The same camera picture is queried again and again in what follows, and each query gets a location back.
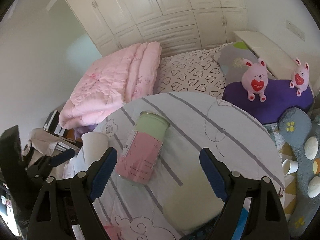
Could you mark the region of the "white headboard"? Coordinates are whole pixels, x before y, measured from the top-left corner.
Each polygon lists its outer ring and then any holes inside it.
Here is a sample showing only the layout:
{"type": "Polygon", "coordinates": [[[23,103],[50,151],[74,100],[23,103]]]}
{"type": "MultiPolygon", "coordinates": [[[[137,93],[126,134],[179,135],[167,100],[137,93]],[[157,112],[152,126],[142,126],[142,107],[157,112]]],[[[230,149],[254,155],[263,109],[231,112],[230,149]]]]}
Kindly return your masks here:
{"type": "Polygon", "coordinates": [[[295,58],[308,62],[311,66],[309,84],[315,94],[319,93],[319,44],[288,40],[288,45],[280,47],[264,34],[257,31],[234,31],[237,41],[244,42],[257,57],[265,60],[272,75],[278,79],[289,79],[297,67],[295,58]]]}

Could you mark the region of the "right pink bunny plush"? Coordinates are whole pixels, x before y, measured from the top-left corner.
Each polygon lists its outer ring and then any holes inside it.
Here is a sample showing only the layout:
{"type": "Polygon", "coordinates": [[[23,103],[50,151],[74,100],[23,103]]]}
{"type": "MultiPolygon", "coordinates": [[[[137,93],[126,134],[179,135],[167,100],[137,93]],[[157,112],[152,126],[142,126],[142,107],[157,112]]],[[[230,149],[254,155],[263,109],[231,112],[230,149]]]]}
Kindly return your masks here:
{"type": "Polygon", "coordinates": [[[299,58],[295,59],[297,68],[291,74],[290,88],[296,87],[296,95],[301,96],[309,86],[310,66],[307,62],[301,63],[299,58]]]}

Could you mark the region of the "heart pattern bed sheet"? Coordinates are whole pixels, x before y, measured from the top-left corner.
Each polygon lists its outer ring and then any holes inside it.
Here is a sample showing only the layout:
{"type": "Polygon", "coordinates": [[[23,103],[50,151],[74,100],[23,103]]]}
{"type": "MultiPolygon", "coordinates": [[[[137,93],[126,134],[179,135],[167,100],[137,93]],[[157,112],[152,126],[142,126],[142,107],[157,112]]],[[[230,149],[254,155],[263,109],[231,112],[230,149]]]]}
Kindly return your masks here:
{"type": "Polygon", "coordinates": [[[160,61],[153,93],[197,92],[222,98],[226,78],[218,64],[228,43],[209,50],[194,50],[160,61]]]}

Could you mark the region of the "wall switch plate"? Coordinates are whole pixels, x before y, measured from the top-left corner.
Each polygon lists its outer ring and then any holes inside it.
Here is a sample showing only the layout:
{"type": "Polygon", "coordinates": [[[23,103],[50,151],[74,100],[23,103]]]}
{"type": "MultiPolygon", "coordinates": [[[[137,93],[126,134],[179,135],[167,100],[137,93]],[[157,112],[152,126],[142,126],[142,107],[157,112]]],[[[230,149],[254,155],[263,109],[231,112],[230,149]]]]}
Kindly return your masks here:
{"type": "Polygon", "coordinates": [[[292,22],[286,20],[286,28],[287,30],[291,31],[293,34],[295,34],[298,38],[300,38],[302,41],[305,42],[305,33],[301,29],[299,29],[296,25],[294,25],[292,22]]]}

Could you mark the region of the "white paper cup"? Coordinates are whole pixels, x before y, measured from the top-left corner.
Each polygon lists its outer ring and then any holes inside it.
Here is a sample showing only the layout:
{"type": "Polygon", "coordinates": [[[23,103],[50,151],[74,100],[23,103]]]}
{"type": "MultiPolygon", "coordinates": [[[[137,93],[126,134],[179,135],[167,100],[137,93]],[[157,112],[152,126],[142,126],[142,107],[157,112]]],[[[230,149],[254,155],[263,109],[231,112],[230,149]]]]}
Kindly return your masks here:
{"type": "Polygon", "coordinates": [[[99,132],[88,132],[82,137],[82,148],[86,170],[99,160],[108,148],[108,136],[99,132]]]}

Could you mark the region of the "left pink bunny plush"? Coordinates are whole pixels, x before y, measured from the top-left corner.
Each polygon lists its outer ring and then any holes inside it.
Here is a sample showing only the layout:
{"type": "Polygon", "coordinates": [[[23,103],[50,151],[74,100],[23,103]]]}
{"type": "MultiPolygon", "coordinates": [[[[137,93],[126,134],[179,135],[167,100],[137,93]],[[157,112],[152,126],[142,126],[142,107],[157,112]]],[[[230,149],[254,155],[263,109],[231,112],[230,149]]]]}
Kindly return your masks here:
{"type": "Polygon", "coordinates": [[[258,59],[258,63],[253,63],[248,59],[243,59],[243,63],[247,66],[247,70],[241,78],[241,84],[247,91],[249,101],[255,100],[255,95],[259,95],[259,100],[265,102],[267,96],[264,91],[268,85],[267,65],[262,58],[258,59]]]}

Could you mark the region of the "purple cushion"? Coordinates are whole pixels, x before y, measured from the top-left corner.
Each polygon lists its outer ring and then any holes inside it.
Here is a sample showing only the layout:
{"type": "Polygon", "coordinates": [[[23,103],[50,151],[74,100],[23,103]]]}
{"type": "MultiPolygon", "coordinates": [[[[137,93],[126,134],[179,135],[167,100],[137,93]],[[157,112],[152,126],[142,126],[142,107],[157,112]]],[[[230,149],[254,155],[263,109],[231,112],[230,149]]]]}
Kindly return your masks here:
{"type": "Polygon", "coordinates": [[[271,124],[277,122],[291,107],[308,112],[313,104],[311,88],[307,88],[301,96],[297,96],[297,88],[291,89],[289,83],[289,80],[269,80],[264,91],[266,101],[261,102],[258,95],[254,101],[249,101],[247,91],[242,84],[234,82],[226,86],[222,99],[246,111],[261,124],[271,124]]]}

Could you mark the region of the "pink bunny plush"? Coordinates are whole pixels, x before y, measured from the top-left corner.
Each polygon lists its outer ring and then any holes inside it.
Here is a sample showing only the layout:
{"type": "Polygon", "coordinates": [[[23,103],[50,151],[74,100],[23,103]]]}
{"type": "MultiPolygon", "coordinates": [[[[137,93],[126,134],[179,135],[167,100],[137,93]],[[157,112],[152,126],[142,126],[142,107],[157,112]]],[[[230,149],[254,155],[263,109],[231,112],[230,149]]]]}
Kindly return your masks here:
{"type": "Polygon", "coordinates": [[[290,88],[296,87],[296,95],[301,96],[309,86],[310,66],[307,62],[301,63],[299,58],[295,59],[297,68],[291,74],[290,88]]]}
{"type": "Polygon", "coordinates": [[[258,59],[258,63],[253,63],[248,59],[243,59],[243,63],[247,66],[247,70],[241,78],[241,84],[247,91],[249,101],[255,100],[255,95],[259,95],[259,100],[265,102],[267,96],[264,91],[268,85],[267,65],[262,58],[258,59]]]}

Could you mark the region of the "small pink plastic cup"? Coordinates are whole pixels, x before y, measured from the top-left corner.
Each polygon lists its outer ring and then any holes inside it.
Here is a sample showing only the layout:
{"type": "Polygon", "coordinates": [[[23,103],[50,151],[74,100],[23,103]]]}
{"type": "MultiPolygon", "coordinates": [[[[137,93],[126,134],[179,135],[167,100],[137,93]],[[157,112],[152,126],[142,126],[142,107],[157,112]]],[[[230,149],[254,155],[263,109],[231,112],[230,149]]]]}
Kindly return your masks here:
{"type": "Polygon", "coordinates": [[[110,225],[105,225],[104,229],[111,240],[119,240],[118,228],[110,224],[110,225]]]}

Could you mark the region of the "small white cup on bed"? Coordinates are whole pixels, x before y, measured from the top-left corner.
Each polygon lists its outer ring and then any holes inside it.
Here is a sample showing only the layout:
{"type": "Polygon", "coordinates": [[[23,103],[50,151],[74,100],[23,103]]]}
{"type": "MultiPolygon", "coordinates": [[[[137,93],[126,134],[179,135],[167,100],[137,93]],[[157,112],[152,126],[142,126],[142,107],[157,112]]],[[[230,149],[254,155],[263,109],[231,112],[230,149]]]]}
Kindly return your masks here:
{"type": "Polygon", "coordinates": [[[285,159],[282,163],[283,173],[285,176],[297,172],[298,167],[298,162],[294,160],[285,159]]]}

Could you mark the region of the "green pink glass jar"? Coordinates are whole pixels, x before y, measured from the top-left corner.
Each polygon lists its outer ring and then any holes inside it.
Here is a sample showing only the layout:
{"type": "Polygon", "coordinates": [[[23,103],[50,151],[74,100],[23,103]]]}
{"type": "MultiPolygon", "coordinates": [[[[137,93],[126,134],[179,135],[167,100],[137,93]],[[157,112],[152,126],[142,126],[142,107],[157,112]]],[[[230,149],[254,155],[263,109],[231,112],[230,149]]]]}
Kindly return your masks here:
{"type": "Polygon", "coordinates": [[[163,116],[142,111],[119,154],[116,173],[134,183],[146,185],[161,153],[170,123],[163,116]]]}

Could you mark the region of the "blue grey plush toy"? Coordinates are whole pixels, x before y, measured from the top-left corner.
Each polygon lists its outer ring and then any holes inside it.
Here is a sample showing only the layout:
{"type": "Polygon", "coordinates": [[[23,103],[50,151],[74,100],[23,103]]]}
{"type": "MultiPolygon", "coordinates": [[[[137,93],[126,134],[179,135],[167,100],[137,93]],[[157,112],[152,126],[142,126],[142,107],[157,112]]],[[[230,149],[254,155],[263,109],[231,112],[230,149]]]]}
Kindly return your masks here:
{"type": "Polygon", "coordinates": [[[289,220],[290,235],[298,238],[319,210],[319,116],[311,120],[304,111],[293,107],[280,117],[278,128],[298,163],[297,205],[289,220]]]}

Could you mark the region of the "cream white wardrobe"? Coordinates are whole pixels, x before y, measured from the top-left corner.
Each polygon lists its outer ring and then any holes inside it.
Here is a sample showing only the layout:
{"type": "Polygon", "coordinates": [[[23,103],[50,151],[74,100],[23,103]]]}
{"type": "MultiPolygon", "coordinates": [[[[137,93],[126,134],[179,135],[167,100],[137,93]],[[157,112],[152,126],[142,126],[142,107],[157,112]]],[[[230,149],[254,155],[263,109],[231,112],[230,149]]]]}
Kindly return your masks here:
{"type": "Polygon", "coordinates": [[[212,49],[248,29],[245,0],[66,0],[101,55],[157,41],[162,55],[212,49]]]}

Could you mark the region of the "grey embroidered pillow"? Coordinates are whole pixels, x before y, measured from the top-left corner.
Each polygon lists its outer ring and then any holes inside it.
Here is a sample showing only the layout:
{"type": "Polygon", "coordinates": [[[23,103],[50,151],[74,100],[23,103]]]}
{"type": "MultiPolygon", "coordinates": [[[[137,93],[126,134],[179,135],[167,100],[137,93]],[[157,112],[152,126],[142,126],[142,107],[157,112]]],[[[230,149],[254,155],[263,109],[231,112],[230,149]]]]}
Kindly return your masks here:
{"type": "Polygon", "coordinates": [[[220,66],[226,84],[240,82],[248,66],[244,64],[244,59],[252,63],[259,63],[258,58],[244,42],[234,42],[227,44],[218,52],[217,63],[220,66]]]}

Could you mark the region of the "beige clothes pile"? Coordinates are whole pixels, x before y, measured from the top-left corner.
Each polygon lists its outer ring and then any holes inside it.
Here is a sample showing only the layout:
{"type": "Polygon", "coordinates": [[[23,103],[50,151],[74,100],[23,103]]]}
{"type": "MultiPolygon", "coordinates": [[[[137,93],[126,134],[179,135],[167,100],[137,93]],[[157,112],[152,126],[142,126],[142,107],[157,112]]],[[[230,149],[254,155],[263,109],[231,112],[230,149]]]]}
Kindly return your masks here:
{"type": "Polygon", "coordinates": [[[51,112],[42,128],[35,128],[31,131],[29,140],[22,151],[22,157],[26,157],[31,150],[50,157],[68,149],[73,149],[76,154],[80,151],[82,142],[65,137],[68,130],[60,126],[59,115],[57,110],[51,112]]]}

